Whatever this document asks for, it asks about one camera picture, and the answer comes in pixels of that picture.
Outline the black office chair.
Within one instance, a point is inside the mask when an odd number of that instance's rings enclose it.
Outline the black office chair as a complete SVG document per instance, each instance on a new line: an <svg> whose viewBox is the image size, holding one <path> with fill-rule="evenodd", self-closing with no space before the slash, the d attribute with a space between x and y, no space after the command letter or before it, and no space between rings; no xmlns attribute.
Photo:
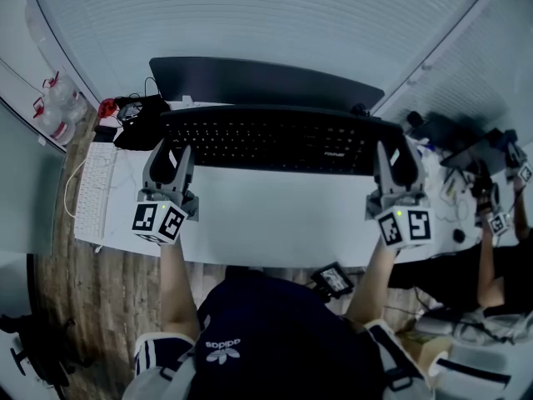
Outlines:
<svg viewBox="0 0 533 400"><path fill-rule="evenodd" d="M82 358L68 341L68 329L74 325L75 321L70 318L61 327L53 326L46 311L0 317L0 330L16 333L22 345L20 352L10 349L20 373L26 375L22 361L28 359L36 374L55 389L60 400L66 400L62 388L69 386L67 376L76 371L75 366L89 368L93 364L91 358Z"/></svg>

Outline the black keyboard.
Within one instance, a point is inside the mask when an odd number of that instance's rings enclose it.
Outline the black keyboard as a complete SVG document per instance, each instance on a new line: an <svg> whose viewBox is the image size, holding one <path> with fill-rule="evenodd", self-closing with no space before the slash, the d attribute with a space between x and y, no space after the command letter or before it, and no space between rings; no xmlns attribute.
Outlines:
<svg viewBox="0 0 533 400"><path fill-rule="evenodd" d="M399 126L376 117L308 107L227 105L165 112L160 123L176 150L197 166L371 176L377 145L402 152Z"/></svg>

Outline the person's right forearm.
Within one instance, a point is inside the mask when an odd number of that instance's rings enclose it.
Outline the person's right forearm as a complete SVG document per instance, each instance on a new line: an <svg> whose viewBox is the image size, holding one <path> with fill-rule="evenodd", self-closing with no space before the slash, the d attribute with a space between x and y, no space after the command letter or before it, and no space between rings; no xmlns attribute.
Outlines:
<svg viewBox="0 0 533 400"><path fill-rule="evenodd" d="M396 249L387 247L382 238L378 240L345 313L345 318L353 328L362 328L382 318L396 255Z"/></svg>

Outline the black laptop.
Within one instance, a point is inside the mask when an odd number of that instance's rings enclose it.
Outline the black laptop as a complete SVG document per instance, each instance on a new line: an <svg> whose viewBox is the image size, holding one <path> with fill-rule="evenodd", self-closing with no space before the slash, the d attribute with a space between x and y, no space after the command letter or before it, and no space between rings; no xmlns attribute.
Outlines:
<svg viewBox="0 0 533 400"><path fill-rule="evenodd" d="M443 159L441 166L475 175L486 168L489 175L495 175L506 167L505 140L503 132L493 129L468 148Z"/></svg>

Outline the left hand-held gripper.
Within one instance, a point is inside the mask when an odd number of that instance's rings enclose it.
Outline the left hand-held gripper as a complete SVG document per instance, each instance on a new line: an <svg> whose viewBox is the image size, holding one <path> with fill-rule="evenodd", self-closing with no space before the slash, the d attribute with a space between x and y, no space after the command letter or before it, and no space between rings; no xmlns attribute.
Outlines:
<svg viewBox="0 0 533 400"><path fill-rule="evenodd" d="M142 172L143 189L137 195L132 233L155 244L176 243L186 220L197 221L199 197L188 191L195 165L194 152L186 145L180 155L163 138L152 150ZM172 190L150 189L171 184Z"/></svg>

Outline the small red object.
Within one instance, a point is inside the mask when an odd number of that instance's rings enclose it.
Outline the small red object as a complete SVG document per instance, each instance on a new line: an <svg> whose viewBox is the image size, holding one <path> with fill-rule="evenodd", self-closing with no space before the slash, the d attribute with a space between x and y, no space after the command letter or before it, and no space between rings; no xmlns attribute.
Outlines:
<svg viewBox="0 0 533 400"><path fill-rule="evenodd" d="M98 117L100 119L112 118L118 112L118 106L114 98L106 98L100 102L98 108Z"/></svg>

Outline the black monitor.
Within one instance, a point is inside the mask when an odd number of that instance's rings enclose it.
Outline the black monitor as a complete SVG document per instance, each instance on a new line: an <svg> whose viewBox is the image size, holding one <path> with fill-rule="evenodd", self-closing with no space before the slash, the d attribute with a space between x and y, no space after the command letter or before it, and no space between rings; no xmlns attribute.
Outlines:
<svg viewBox="0 0 533 400"><path fill-rule="evenodd" d="M348 112L373 108L385 95L377 87L287 65L220 57L154 57L152 75L166 101L287 105Z"/></svg>
<svg viewBox="0 0 533 400"><path fill-rule="evenodd" d="M448 117L430 112L411 136L414 139L428 139L430 145L455 153L468 148L485 134L484 123L478 117L465 114Z"/></svg>

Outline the person's left forearm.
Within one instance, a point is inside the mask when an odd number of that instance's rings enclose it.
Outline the person's left forearm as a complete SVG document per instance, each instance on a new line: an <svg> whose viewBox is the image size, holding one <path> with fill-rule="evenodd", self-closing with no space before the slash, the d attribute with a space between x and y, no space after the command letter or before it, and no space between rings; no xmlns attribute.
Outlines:
<svg viewBox="0 0 533 400"><path fill-rule="evenodd" d="M160 276L162 330L196 341L200 323L179 237L173 245L161 246Z"/></svg>

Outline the white slatted window blind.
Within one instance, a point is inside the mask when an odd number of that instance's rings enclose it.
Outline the white slatted window blind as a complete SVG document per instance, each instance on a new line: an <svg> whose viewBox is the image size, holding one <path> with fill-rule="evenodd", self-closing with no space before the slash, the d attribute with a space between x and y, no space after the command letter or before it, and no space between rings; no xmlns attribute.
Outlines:
<svg viewBox="0 0 533 400"><path fill-rule="evenodd" d="M532 143L533 0L477 0L375 115L406 123L410 112Z"/></svg>
<svg viewBox="0 0 533 400"><path fill-rule="evenodd" d="M96 98L139 93L157 57L308 68L385 93L475 0L37 0Z"/></svg>

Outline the person's navy striped shirt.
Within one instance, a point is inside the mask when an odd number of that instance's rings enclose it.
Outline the person's navy striped shirt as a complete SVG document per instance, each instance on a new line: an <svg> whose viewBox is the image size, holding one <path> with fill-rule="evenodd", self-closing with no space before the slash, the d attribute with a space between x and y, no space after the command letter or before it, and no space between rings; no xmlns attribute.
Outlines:
<svg viewBox="0 0 533 400"><path fill-rule="evenodd" d="M381 320L355 329L309 288L230 277L200 306L199 338L138 338L122 400L434 400Z"/></svg>

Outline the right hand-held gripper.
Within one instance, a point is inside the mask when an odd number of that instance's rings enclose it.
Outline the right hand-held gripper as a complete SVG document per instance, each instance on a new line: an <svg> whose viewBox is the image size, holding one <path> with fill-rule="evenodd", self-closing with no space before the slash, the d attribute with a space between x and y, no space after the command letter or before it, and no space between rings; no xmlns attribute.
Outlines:
<svg viewBox="0 0 533 400"><path fill-rule="evenodd" d="M390 165L383 143L376 144L374 179L380 194L394 193L396 185L407 191L422 191L426 170L416 146L404 139L396 150L399 155ZM373 192L366 197L365 219L377 222L381 239L388 248L416 248L433 242L435 215L427 195L380 194Z"/></svg>

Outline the white keyboard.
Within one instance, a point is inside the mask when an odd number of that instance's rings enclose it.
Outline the white keyboard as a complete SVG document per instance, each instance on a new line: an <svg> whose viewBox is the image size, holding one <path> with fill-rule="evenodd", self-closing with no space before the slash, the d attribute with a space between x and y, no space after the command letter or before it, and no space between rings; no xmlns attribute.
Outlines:
<svg viewBox="0 0 533 400"><path fill-rule="evenodd" d="M75 238L83 241L103 238L107 200L117 149L112 142L93 142L82 165L74 222Z"/></svg>

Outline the black recorder box with screen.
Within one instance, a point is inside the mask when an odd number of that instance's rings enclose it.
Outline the black recorder box with screen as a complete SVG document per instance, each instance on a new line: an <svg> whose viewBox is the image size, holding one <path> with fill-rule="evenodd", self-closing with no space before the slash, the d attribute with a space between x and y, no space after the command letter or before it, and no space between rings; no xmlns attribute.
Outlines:
<svg viewBox="0 0 533 400"><path fill-rule="evenodd" d="M332 299L339 299L353 292L354 284L341 268L338 262L333 262L316 270L311 275L315 283L312 290L324 303Z"/></svg>

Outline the grey cabinet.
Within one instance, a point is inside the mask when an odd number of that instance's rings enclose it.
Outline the grey cabinet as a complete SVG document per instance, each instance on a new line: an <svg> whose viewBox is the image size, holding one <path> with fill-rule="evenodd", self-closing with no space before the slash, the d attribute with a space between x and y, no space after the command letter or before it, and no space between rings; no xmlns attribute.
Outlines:
<svg viewBox="0 0 533 400"><path fill-rule="evenodd" d="M0 98L0 250L52 251L64 157Z"/></svg>

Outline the cardboard box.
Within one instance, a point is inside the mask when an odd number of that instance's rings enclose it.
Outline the cardboard box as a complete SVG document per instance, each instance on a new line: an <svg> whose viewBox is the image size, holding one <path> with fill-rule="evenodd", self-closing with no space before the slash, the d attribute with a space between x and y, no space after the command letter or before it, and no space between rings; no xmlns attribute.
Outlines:
<svg viewBox="0 0 533 400"><path fill-rule="evenodd" d="M417 336L406 340L406 349L432 387L441 373L437 362L448 359L452 342L448 337Z"/></svg>

